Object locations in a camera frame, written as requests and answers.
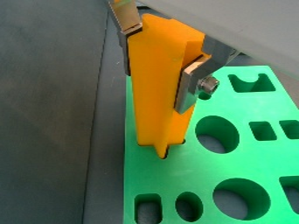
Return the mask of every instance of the green shape sorter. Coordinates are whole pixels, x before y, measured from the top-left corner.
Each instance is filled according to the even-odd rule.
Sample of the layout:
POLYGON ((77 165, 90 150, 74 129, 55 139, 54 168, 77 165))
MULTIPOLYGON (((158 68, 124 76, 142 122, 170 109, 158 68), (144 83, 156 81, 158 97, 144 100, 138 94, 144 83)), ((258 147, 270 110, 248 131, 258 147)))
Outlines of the green shape sorter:
POLYGON ((218 89, 197 100, 185 143, 170 146, 166 159, 157 157, 153 147, 136 143, 126 78, 125 224, 136 223, 136 208, 150 201, 158 204, 160 223, 189 223, 176 212, 177 198, 193 206, 193 223, 299 223, 282 188, 299 187, 297 108, 268 66, 226 66, 213 76, 218 89), (205 149, 198 135, 217 138, 226 153, 205 149), (245 200, 242 220, 217 208, 217 190, 245 200))

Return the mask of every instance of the orange block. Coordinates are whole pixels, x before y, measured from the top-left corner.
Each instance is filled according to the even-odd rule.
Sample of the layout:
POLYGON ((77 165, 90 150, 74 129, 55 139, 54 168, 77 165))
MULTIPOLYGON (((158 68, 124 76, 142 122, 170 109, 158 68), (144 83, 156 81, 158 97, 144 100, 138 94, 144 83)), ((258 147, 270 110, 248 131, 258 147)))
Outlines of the orange block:
POLYGON ((136 138, 152 145, 160 158, 181 144, 193 106, 173 110, 180 71, 200 55, 204 34, 173 19, 142 16, 144 29, 128 38, 136 138))

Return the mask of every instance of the gray surface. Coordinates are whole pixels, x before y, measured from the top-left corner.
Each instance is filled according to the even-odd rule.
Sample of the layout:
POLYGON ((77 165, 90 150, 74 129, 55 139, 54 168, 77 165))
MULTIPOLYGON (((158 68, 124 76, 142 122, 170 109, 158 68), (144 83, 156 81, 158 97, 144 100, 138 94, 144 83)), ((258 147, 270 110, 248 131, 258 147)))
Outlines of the gray surface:
POLYGON ((81 223, 106 13, 0 2, 0 223, 81 223))
POLYGON ((299 2, 140 0, 299 80, 299 2))
POLYGON ((117 30, 106 23, 90 138, 83 224, 122 223, 125 72, 117 30))

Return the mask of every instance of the circular hole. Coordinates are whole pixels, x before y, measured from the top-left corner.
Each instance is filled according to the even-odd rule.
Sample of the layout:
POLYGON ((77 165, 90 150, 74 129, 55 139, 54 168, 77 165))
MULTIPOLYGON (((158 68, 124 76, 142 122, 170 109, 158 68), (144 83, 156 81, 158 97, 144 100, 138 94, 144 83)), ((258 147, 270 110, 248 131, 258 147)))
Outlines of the circular hole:
POLYGON ((269 208, 269 198, 264 188, 242 178, 222 181, 212 194, 218 210, 230 218, 250 221, 260 218, 269 208))
POLYGON ((210 98, 210 95, 209 94, 205 94, 204 92, 200 92, 198 94, 198 98, 204 101, 206 101, 209 98, 210 98))
POLYGON ((224 118, 210 115, 200 119, 194 129, 200 144, 209 151, 228 153, 238 146, 238 132, 224 118))
POLYGON ((174 209, 182 220, 196 221, 202 213, 201 200, 197 195, 192 192, 180 194, 174 201, 174 209))

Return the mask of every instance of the screw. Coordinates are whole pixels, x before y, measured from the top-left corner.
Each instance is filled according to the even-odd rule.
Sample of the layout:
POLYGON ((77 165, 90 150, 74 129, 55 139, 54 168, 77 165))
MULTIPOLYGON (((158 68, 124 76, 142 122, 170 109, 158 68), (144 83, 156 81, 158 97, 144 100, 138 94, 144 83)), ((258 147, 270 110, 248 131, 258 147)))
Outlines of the screw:
POLYGON ((212 95, 218 87, 218 84, 220 82, 212 76, 208 76, 201 80, 197 87, 205 94, 212 95))

